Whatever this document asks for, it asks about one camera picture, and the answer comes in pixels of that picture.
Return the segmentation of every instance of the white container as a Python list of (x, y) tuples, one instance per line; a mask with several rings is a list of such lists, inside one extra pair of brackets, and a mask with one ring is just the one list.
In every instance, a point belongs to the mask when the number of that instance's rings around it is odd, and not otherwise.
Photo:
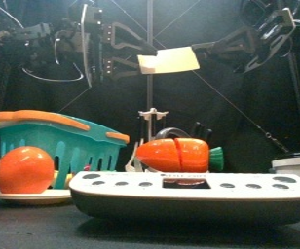
[(300, 157), (273, 160), (272, 165), (274, 173), (300, 176)]

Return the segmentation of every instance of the basket handle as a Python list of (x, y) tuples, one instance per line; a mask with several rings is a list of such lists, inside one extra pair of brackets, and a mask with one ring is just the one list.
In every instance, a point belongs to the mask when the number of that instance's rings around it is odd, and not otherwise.
[(34, 111), (34, 110), (20, 110), (16, 112), (0, 112), (0, 122), (3, 121), (24, 121), (24, 120), (32, 120), (32, 121), (46, 121), (58, 123), (62, 125), (67, 125), (71, 127), (75, 127), (78, 129), (90, 130), (90, 126), (87, 124), (83, 124), (79, 121), (75, 121), (74, 119), (65, 117), (61, 114), (57, 113), (48, 113), (43, 111)]
[(110, 138), (123, 140), (126, 142), (126, 144), (129, 143), (129, 136), (125, 134), (115, 133), (115, 132), (106, 132), (106, 136)]

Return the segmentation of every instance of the metal pole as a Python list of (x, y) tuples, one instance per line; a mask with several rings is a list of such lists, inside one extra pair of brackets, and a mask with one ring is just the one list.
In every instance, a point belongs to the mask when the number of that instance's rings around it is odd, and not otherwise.
[[(282, 0), (276, 0), (276, 2), (277, 2), (277, 8), (282, 9), (284, 8)], [(297, 108), (298, 108), (298, 114), (300, 114), (300, 70), (298, 70), (298, 64), (297, 64), (297, 57), (294, 53), (289, 53), (288, 61), (289, 61), (290, 75), (292, 75), (293, 88), (294, 88), (296, 100), (297, 100)]]
[[(147, 43), (153, 45), (154, 40), (154, 0), (147, 0)], [(147, 76), (147, 110), (153, 108), (153, 75)]]
[[(154, 0), (147, 0), (147, 43), (153, 45), (153, 40), (154, 40)], [(147, 86), (147, 94), (146, 94), (146, 107), (147, 110), (151, 110), (153, 108), (153, 75), (147, 75), (146, 77), (146, 86)], [(153, 137), (153, 122), (151, 122), (151, 117), (150, 120), (147, 121), (147, 140), (151, 140)]]

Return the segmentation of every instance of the white dish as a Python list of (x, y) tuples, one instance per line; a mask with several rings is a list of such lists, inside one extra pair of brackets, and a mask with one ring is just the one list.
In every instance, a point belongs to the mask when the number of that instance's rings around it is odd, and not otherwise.
[(70, 190), (46, 190), (42, 194), (2, 194), (0, 199), (18, 204), (50, 205), (71, 200)]

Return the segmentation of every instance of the black table surface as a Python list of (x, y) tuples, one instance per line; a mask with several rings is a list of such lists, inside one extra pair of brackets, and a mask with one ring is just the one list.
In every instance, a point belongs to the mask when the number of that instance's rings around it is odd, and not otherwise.
[(89, 217), (73, 202), (24, 206), (0, 200), (0, 248), (300, 248), (300, 223), (119, 222)]

